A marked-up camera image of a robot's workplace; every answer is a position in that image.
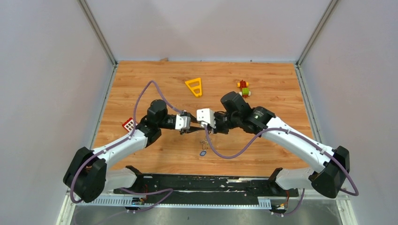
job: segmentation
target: white wall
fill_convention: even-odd
[[[3,0],[0,21],[0,224],[54,224],[112,66],[75,0]]]
[[[87,0],[118,60],[298,60],[329,0]]]
[[[302,67],[326,144],[351,153],[360,225],[398,220],[397,9],[340,1]]]

